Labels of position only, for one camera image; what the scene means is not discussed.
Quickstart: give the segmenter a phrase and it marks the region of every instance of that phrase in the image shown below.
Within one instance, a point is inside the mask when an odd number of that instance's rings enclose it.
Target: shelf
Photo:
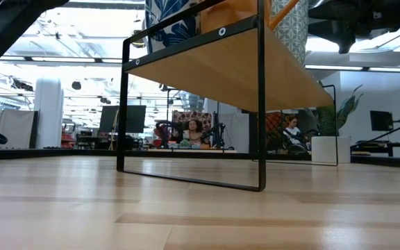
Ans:
[[[254,18],[199,35],[124,65],[142,78],[257,112],[257,28]],[[331,96],[265,27],[266,109],[319,107]]]

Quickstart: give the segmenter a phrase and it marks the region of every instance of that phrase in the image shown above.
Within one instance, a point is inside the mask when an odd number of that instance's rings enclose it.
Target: white planter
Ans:
[[[350,138],[340,136],[337,139],[339,163],[350,163]],[[315,136],[311,138],[311,158],[314,163],[336,163],[336,141],[334,136]]]

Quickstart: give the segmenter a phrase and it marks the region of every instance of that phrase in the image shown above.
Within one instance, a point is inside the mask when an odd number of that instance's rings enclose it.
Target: white column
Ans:
[[[42,77],[36,82],[35,110],[40,111],[36,148],[60,147],[64,91],[59,78]]]

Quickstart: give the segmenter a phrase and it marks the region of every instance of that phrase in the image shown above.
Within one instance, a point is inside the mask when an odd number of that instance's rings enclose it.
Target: black stand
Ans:
[[[219,183],[214,181],[203,181],[198,179],[191,178],[181,178],[181,177],[173,177],[173,176],[162,176],[157,174],[144,174],[142,172],[136,172],[127,170],[127,165],[125,166],[124,158],[125,158],[125,148],[124,143],[126,141],[126,114],[127,114],[127,89],[128,89],[128,71],[133,68],[143,66],[146,63],[151,63],[156,60],[160,60],[162,58],[166,58],[168,56],[173,56],[174,54],[187,51],[189,49],[199,47],[204,44],[208,44],[220,39],[224,39],[230,37],[232,35],[236,35],[238,33],[242,33],[248,31],[253,28],[257,28],[258,32],[258,112],[259,114],[265,114],[265,7],[264,0],[258,0],[258,14],[256,16],[244,19],[236,24],[231,24],[227,27],[228,32],[225,34],[219,34],[217,31],[211,31],[209,33],[199,35],[197,37],[191,38],[187,41],[181,42],[180,44],[168,47],[161,51],[157,51],[155,53],[151,53],[148,56],[145,56],[141,59],[133,60],[129,62],[129,51],[130,45],[132,42],[137,41],[141,38],[144,38],[148,35],[153,35],[155,32],[175,23],[186,17],[195,15],[202,10],[205,10],[211,6],[214,6],[218,3],[223,2],[224,0],[206,0],[197,5],[184,10],[176,15],[173,15],[160,23],[124,40],[123,42],[123,66],[122,66],[122,81],[121,81],[121,90],[120,90],[120,104],[119,104],[119,132],[118,132],[118,147],[117,147],[117,171],[126,172],[130,174],[140,174],[143,176],[152,176],[152,177],[160,177],[167,178],[176,181],[187,181],[191,183],[200,183],[205,185],[214,185],[224,188],[235,188],[240,190],[248,190],[254,192],[261,192],[266,187],[266,155],[265,151],[265,130],[260,129],[258,132],[258,186],[247,186],[247,185],[235,185],[230,183]],[[265,116],[259,115],[259,127],[265,127]]]

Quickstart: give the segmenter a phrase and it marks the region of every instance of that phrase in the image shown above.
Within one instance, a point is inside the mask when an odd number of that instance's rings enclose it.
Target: computer screen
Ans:
[[[99,132],[102,133],[112,132],[115,115],[117,115],[118,108],[119,106],[103,106]],[[128,105],[126,132],[143,133],[145,117],[146,117],[146,106]],[[117,124],[115,124],[115,132],[118,132],[118,118],[117,118]]]
[[[373,131],[392,131],[393,115],[390,112],[370,111],[370,119],[372,120]]]

